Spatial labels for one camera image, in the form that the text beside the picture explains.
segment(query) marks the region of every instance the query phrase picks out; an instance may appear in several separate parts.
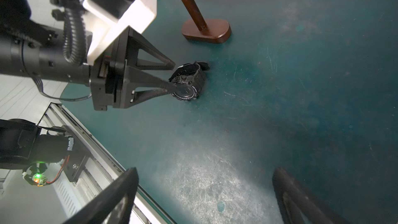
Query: black strap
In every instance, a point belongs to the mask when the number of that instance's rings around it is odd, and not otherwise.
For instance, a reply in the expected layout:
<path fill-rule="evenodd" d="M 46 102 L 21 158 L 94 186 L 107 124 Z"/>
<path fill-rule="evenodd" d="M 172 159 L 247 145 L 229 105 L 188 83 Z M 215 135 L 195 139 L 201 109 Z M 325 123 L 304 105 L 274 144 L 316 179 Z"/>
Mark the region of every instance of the black strap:
<path fill-rule="evenodd" d="M 54 131 L 54 132 L 62 132 L 62 133 L 67 132 L 67 130 L 60 129 L 60 128 L 57 128 L 57 127 L 41 127 L 41 126 L 37 126 L 37 127 L 43 128 L 43 129 L 46 129 L 46 130 L 49 130 L 49 131 Z"/>
<path fill-rule="evenodd" d="M 210 70 L 210 65 L 208 62 L 195 62 L 199 64 L 199 66 L 202 68 L 203 71 Z"/>
<path fill-rule="evenodd" d="M 43 129 L 55 131 L 55 132 L 66 132 L 66 130 L 59 129 L 59 128 L 40 127 L 40 126 L 36 126 L 33 124 L 27 124 L 27 123 L 15 122 L 15 121 L 6 121 L 3 119 L 0 119 L 0 127 L 6 128 L 6 129 L 26 130 L 29 132 L 35 131 L 36 128 L 43 128 Z"/>
<path fill-rule="evenodd" d="M 173 73 L 173 75 L 169 78 L 169 82 L 172 82 L 172 80 L 175 77 L 178 77 L 180 75 L 194 75 L 199 69 L 201 68 L 201 66 L 198 63 L 187 63 L 184 64 L 180 67 L 177 67 L 177 70 Z"/>

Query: scratched floor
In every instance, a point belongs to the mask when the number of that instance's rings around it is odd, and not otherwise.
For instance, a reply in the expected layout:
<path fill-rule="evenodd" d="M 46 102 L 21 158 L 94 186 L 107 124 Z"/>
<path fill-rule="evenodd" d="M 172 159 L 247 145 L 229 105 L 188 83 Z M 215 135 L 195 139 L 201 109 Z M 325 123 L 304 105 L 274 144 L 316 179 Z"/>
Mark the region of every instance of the scratched floor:
<path fill-rule="evenodd" d="M 177 223 L 281 223 L 276 166 L 351 223 L 396 223 L 398 0 L 196 1 L 230 22 L 226 43 L 187 42 L 180 0 L 158 0 L 144 36 L 177 65 L 211 62 L 200 99 L 67 108 Z"/>

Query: black bracket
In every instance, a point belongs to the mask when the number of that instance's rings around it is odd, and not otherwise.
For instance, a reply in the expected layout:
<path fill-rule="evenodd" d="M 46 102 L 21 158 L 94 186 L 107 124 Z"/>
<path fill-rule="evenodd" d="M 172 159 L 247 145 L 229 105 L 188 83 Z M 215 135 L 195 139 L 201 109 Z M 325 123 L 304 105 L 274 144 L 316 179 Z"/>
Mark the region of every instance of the black bracket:
<path fill-rule="evenodd" d="M 139 50 L 160 62 L 138 58 Z M 94 109 L 106 111 L 107 106 L 128 108 L 154 97 L 175 92 L 172 83 L 143 70 L 173 70 L 176 64 L 157 50 L 147 39 L 132 28 L 126 28 L 92 66 L 90 89 Z M 136 91 L 138 87 L 157 89 Z"/>
<path fill-rule="evenodd" d="M 82 141 L 67 126 L 62 126 L 67 132 L 64 135 L 73 137 L 73 148 L 69 153 L 69 160 L 64 168 L 64 173 L 70 182 L 77 182 L 88 160 L 90 152 Z"/>

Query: robotic arm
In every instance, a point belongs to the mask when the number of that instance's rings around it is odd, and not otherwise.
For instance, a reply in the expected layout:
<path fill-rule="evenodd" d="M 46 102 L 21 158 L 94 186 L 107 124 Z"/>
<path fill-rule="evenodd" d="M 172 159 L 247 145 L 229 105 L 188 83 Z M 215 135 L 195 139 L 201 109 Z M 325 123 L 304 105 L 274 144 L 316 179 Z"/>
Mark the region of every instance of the robotic arm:
<path fill-rule="evenodd" d="M 173 70 L 175 63 L 141 33 L 156 17 L 156 0 L 50 0 L 59 30 L 30 20 L 26 0 L 0 0 L 0 73 L 31 77 L 39 92 L 42 79 L 84 84 L 94 109 L 128 108 L 172 94 L 189 101 L 202 91 L 209 66 L 194 62 L 177 69 L 169 81 L 145 70 Z M 159 62 L 138 58 L 138 50 Z M 137 87 L 155 89 L 136 91 Z"/>

